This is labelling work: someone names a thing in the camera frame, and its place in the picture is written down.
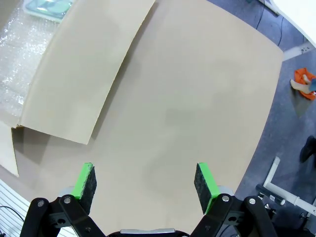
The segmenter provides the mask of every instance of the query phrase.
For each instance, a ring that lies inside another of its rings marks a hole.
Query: orange bag
[[[301,68],[301,69],[298,69],[294,72],[294,80],[297,82],[297,83],[300,83],[300,84],[303,84],[303,85],[306,85],[305,81],[304,81],[304,78],[303,78],[303,75],[306,75],[308,80],[312,80],[312,79],[316,79],[316,76],[311,74],[310,72],[307,71],[306,68]],[[300,93],[310,99],[310,100],[315,100],[315,97],[316,97],[316,92],[315,91],[312,91],[311,93],[309,94],[305,94],[303,92],[300,91]]]

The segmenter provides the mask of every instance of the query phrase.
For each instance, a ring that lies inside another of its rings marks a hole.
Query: gray floor
[[[256,27],[263,5],[253,0],[210,0],[210,2],[237,16],[252,27]],[[275,16],[267,8],[264,10],[258,30],[275,44],[280,39],[282,16]],[[286,19],[283,21],[280,48],[284,51],[303,42],[303,35]],[[316,50],[300,55],[283,63],[276,94],[270,114],[258,144],[257,150],[237,190],[236,196],[244,198],[256,195],[255,186],[262,184],[270,170],[275,156],[281,162],[273,183],[312,203],[316,198],[316,166],[314,158],[304,164],[299,163],[299,153],[309,135],[316,135],[316,105],[292,91],[289,80],[296,69],[306,67],[316,73]],[[275,222],[285,227],[299,228],[302,209],[287,203],[278,207]],[[309,228],[316,233],[316,220],[309,222]],[[230,237],[234,231],[227,231]]]

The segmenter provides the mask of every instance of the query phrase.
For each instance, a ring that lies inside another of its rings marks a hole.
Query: bolt
[[[65,197],[65,199],[64,199],[64,203],[65,203],[65,204],[70,203],[70,197]]]
[[[40,200],[39,202],[38,202],[38,207],[41,207],[41,206],[43,206],[44,205],[44,201],[43,200]]]
[[[224,196],[222,196],[222,200],[223,200],[223,201],[229,201],[229,197],[226,196],[226,195],[224,195]]]
[[[249,199],[249,203],[250,203],[250,204],[255,204],[255,203],[256,203],[256,200],[253,199],[253,198],[251,198],[251,199]]]

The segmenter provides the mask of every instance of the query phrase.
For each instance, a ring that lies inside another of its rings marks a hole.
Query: black cable
[[[14,211],[14,213],[17,214],[20,217],[20,219],[24,222],[24,219],[22,218],[22,216],[16,210],[14,210],[12,207],[9,207],[9,206],[0,206],[0,207],[4,207],[4,208],[7,208],[7,209]]]
[[[263,8],[262,8],[262,12],[261,12],[261,16],[260,16],[260,19],[258,21],[258,24],[257,24],[257,27],[256,27],[256,30],[258,29],[258,26],[260,24],[260,21],[262,19],[262,16],[263,16],[263,11],[265,10],[265,0],[263,0]]]
[[[283,20],[284,20],[284,17],[282,17],[282,21],[281,21],[281,37],[280,37],[280,40],[278,41],[278,46],[280,45],[280,43],[281,43],[281,40],[282,40],[282,29],[283,29]]]
[[[221,232],[221,234],[218,237],[221,237],[223,235],[223,233],[225,232],[225,230],[227,230],[229,226],[226,226],[225,229]]]

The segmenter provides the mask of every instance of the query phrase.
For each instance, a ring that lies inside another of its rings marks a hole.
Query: white slatted panel
[[[0,206],[9,206],[16,210],[25,219],[30,203],[18,195],[0,179]],[[19,237],[23,221],[10,209],[0,208],[0,230],[8,237]],[[70,227],[62,228],[59,237],[76,237]]]

